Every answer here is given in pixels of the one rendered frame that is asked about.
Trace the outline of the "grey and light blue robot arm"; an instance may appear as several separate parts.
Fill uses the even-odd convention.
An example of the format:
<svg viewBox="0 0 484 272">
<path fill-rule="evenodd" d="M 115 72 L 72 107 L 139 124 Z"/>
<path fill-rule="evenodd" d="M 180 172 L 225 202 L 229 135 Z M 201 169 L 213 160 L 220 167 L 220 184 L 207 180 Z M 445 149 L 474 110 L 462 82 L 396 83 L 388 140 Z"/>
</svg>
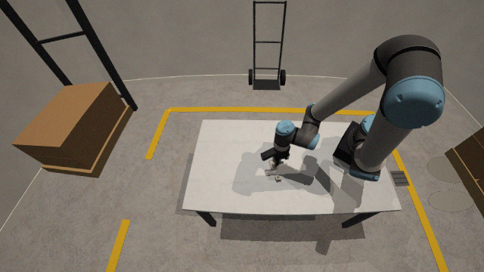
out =
<svg viewBox="0 0 484 272">
<path fill-rule="evenodd" d="M 442 115 L 445 91 L 439 54 L 437 46 L 423 36 L 386 40 L 364 66 L 319 102 L 307 106 L 301 128 L 289 120 L 280 121 L 274 147 L 261 153 L 262 160 L 288 150 L 290 144 L 314 150 L 321 121 L 386 83 L 377 113 L 363 118 L 346 138 L 353 153 L 349 174 L 378 181 L 386 158 L 407 135 Z"/>
</svg>

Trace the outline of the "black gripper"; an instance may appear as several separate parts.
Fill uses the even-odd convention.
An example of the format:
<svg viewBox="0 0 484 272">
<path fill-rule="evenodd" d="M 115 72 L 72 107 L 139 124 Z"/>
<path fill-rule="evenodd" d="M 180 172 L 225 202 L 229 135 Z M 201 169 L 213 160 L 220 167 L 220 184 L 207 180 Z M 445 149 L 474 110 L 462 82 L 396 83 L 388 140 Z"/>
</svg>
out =
<svg viewBox="0 0 484 272">
<path fill-rule="evenodd" d="M 272 157 L 272 162 L 275 162 L 275 165 L 274 165 L 275 168 L 277 168 L 278 165 L 284 163 L 283 161 L 281 161 L 282 159 L 289 159 L 289 156 L 290 156 L 289 151 L 290 151 L 290 147 L 289 147 L 288 150 L 281 152 L 278 155 Z M 284 158 L 282 158 L 282 157 L 284 157 Z"/>
</svg>

